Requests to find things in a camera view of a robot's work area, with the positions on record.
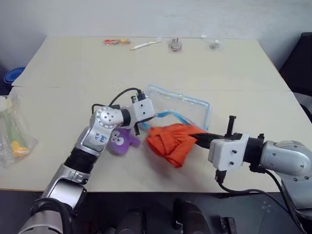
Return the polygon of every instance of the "white table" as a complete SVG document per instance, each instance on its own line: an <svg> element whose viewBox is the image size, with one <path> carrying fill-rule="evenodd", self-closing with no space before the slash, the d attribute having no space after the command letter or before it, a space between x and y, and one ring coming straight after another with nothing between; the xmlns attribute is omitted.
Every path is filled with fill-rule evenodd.
<svg viewBox="0 0 312 234"><path fill-rule="evenodd" d="M128 51L129 46L103 47L102 40L48 38L42 47L52 47L53 50L42 51L41 47L27 66L26 72L15 82L15 85L22 86L15 87L14 90L19 94L30 132L39 143L27 158L8 169L0 169L0 188L44 190L88 124L91 105L96 102L108 103L126 87L143 88L151 83L208 101L212 106L212 133L224 134L228 116L236 115L235 132L249 132L253 137L264 133L266 140L274 141L293 139L312 149L312 125L256 41L226 40L223 50L209 51L204 49L204 44L203 49L199 50L198 45L202 43L200 39L184 39L184 50L181 54L169 53L165 45L152 45L132 51L131 53L135 53L132 55ZM66 57L67 49L75 43L85 43L82 47L84 54L79 57L79 53L74 53L71 58ZM242 53L234 56L234 51ZM157 69L153 69L153 64L147 62L149 59L156 61L152 56L154 53L158 57ZM37 58L42 54L47 56L47 61L44 57ZM169 57L175 56L174 61L180 60L184 64L191 61L189 54L194 55L194 64L180 65L179 76L174 73L173 68L167 68L167 63L164 62L171 61ZM59 62L64 57L71 61L67 67ZM106 62L109 60L105 58L115 58L119 62L108 62L109 66L105 67L106 62L99 62L100 58ZM203 58L210 58L214 66L210 66L209 62L203 63ZM79 68L78 63L81 61L84 61L81 69L71 73L70 69L76 66ZM128 61L131 66L120 61ZM246 64L243 68L238 66L244 63ZM206 75L198 70L199 64L202 65L200 69L206 70ZM166 70L169 71L170 75L167 77L170 79L164 76L155 78L161 73L166 74ZM193 79L187 80L191 70ZM185 79L176 86L174 80L181 76ZM117 84L109 83L116 79L119 81ZM205 87L203 82L211 85ZM123 97L119 103L127 104L129 99ZM96 162L86 188L93 192L223 192L214 181L215 169L207 157L208 150L194 146L183 167L174 169L164 159L153 155L144 144L138 149L131 147L126 156L113 156L105 152ZM247 164L237 171L229 172L225 185L237 190L259 188L268 192L277 191L268 176L250 172Z"/></svg>

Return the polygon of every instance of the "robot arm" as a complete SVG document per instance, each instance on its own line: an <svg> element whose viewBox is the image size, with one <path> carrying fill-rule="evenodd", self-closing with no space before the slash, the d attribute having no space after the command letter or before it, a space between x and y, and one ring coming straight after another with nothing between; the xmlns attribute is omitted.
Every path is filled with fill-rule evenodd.
<svg viewBox="0 0 312 234"><path fill-rule="evenodd" d="M93 165L105 150L112 131L116 127L133 128L138 122L155 116L150 99L138 94L133 101L132 105L120 110L103 106L92 114L89 126L83 130L41 198L58 206L65 205L71 212L79 208L87 192L83 185L88 182ZM44 202L36 207L38 212L34 212L19 234L66 234L59 210L44 206Z"/></svg>
<svg viewBox="0 0 312 234"><path fill-rule="evenodd" d="M312 220L312 152L297 141L264 142L264 135L252 138L248 133L234 133L234 116L230 116L227 133L196 134L197 144L210 149L208 160L216 168L216 181L223 183L227 171L236 170L243 162L252 172L275 171L283 189L299 216Z"/></svg>

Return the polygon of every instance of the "purple plush toy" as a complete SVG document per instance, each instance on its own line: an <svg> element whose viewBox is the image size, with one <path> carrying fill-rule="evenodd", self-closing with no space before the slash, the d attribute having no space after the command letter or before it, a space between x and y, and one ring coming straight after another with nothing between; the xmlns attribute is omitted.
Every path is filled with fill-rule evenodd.
<svg viewBox="0 0 312 234"><path fill-rule="evenodd" d="M112 132L109 147L113 153L124 155L130 145L138 147L141 141L130 133L130 129L116 128Z"/></svg>

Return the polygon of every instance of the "white wall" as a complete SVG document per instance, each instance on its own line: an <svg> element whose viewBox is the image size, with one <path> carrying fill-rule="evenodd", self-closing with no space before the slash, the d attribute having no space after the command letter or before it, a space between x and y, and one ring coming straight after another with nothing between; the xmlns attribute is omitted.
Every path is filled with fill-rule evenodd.
<svg viewBox="0 0 312 234"><path fill-rule="evenodd" d="M0 0L0 63L25 66L46 36L258 39L279 67L312 31L312 0Z"/></svg>

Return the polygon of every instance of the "small object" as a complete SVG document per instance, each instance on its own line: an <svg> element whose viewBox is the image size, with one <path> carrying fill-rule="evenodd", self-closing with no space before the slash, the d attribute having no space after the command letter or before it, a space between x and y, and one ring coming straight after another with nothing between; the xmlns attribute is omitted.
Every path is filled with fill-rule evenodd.
<svg viewBox="0 0 312 234"><path fill-rule="evenodd" d="M223 184L224 182L224 178L226 176L226 171L219 171L218 169L215 171L215 181L218 183L218 184Z"/></svg>
<svg viewBox="0 0 312 234"><path fill-rule="evenodd" d="M140 135L140 130L138 129L137 123L134 125L133 128L134 128L134 130L135 130L136 136L137 136L137 135Z"/></svg>
<svg viewBox="0 0 312 234"><path fill-rule="evenodd" d="M220 41L219 40L215 40L209 44L209 48L212 50L215 50L219 47L220 47Z"/></svg>
<svg viewBox="0 0 312 234"><path fill-rule="evenodd" d="M20 74L24 71L24 67L19 67L16 69L13 69L12 71L9 71L7 74L5 74L3 81L7 84L12 84L13 81L19 77Z"/></svg>
<svg viewBox="0 0 312 234"><path fill-rule="evenodd" d="M233 217L220 218L222 233L224 234L237 234L236 224Z"/></svg>
<svg viewBox="0 0 312 234"><path fill-rule="evenodd" d="M232 136L233 132L233 125L234 125L234 120L236 119L236 116L229 116L229 123L228 123L228 129L226 131L226 134L224 135L225 137L230 137Z"/></svg>
<svg viewBox="0 0 312 234"><path fill-rule="evenodd" d="M29 149L25 147L24 140L19 134L17 123L12 118L11 108L12 102L10 99L0 97L0 116L3 118L8 134L8 139L11 143L12 153L14 156L26 156L29 154Z"/></svg>
<svg viewBox="0 0 312 234"><path fill-rule="evenodd" d="M182 43L179 41L179 38L172 39L172 41L169 43L169 48L173 52L178 52L182 49Z"/></svg>
<svg viewBox="0 0 312 234"><path fill-rule="evenodd" d="M142 47L145 47L145 46L148 46L148 45L160 43L161 41L162 41L161 38L157 38L156 41L150 41L149 43L144 43L144 44L141 44L141 45L137 45L137 46L131 48L130 50L137 50L139 48L142 48Z"/></svg>
<svg viewBox="0 0 312 234"><path fill-rule="evenodd" d="M105 45L117 45L117 44L130 44L129 39L105 39L103 44Z"/></svg>
<svg viewBox="0 0 312 234"><path fill-rule="evenodd" d="M112 132L112 136L108 145L113 153L124 155L127 153L130 145L138 147L141 141L130 133L130 129L116 128Z"/></svg>
<svg viewBox="0 0 312 234"><path fill-rule="evenodd" d="M259 136L257 138L264 140L264 133L259 134Z"/></svg>
<svg viewBox="0 0 312 234"><path fill-rule="evenodd" d="M196 139L191 135L205 131L193 125L172 124L165 127L153 127L146 142L159 156L165 158L175 168L182 167L185 158Z"/></svg>

